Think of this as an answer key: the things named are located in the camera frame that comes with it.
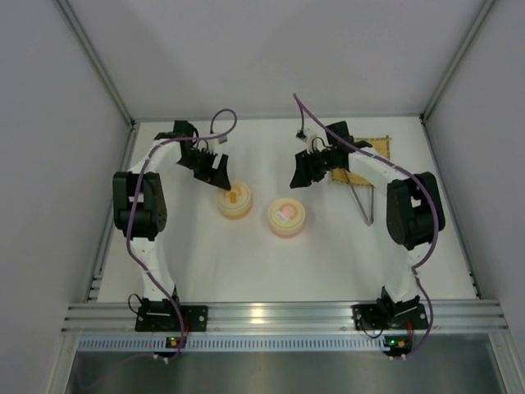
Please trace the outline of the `cream lunch box lid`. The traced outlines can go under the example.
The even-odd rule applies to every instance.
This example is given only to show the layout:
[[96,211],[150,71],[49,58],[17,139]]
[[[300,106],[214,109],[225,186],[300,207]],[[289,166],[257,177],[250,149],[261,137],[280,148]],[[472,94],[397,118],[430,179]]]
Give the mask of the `cream lunch box lid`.
[[223,206],[227,209],[240,209],[245,206],[253,206],[253,195],[251,188],[242,181],[233,182],[230,190],[219,190],[216,193],[217,207]]

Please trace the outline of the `cream lid pink valve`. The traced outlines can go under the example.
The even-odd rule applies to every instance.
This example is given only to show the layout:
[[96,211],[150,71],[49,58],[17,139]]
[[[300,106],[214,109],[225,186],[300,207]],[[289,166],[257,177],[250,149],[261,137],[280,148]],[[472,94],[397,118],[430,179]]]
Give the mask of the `cream lid pink valve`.
[[304,206],[292,198],[280,198],[272,202],[267,210],[269,225],[278,227],[304,227],[306,211]]

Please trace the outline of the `orange lunch box bowl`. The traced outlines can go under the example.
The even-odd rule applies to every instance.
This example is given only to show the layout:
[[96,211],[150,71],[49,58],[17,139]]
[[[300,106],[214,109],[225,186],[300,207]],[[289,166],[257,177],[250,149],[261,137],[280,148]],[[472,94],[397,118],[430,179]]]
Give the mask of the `orange lunch box bowl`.
[[223,206],[218,207],[220,214],[230,220],[240,220],[246,217],[252,210],[252,206],[241,207],[240,209],[227,209]]

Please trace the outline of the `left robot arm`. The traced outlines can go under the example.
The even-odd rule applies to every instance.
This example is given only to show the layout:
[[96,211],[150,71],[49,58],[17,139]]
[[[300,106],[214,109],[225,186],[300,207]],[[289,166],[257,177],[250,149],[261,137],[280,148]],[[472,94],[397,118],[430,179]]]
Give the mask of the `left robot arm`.
[[165,314],[182,319],[176,284],[160,239],[168,222],[162,174],[181,166],[198,181],[230,190],[228,156],[216,153],[215,147],[227,142],[236,125],[234,120],[226,131],[216,133],[212,121],[209,133],[201,135],[189,121],[175,121],[171,131],[155,136],[149,151],[133,167],[112,177],[113,221],[143,274],[141,318]]

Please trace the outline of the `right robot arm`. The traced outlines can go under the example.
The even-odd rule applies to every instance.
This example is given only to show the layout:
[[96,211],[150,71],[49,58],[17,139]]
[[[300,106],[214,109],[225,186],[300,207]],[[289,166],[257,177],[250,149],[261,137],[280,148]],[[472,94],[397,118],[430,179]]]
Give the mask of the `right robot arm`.
[[391,328],[402,315],[418,309],[420,296],[414,274],[425,258],[414,250],[422,244],[434,245],[445,227],[445,215],[436,177],[430,172],[413,174],[394,165],[365,140],[349,134],[345,121],[330,124],[326,136],[301,128],[296,137],[306,144],[297,153],[290,188],[309,187],[336,169],[355,174],[386,199],[385,244],[393,256],[387,258],[386,283],[377,299],[376,313],[363,328]]

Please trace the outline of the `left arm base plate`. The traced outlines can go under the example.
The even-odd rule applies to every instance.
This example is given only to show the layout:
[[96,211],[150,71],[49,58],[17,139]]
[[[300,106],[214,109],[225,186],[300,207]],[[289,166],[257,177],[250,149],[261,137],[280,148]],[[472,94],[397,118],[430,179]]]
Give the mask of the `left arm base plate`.
[[139,307],[135,320],[136,332],[206,332],[208,307],[206,305],[181,305],[180,314],[184,328],[171,304]]

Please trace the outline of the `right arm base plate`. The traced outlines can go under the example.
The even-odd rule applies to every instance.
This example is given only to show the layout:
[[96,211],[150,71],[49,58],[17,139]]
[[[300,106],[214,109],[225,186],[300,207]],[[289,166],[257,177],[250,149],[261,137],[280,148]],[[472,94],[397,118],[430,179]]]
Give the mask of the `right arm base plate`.
[[427,329],[429,321],[422,304],[403,311],[384,311],[378,304],[357,304],[352,307],[353,319],[358,330],[367,332],[380,330]]

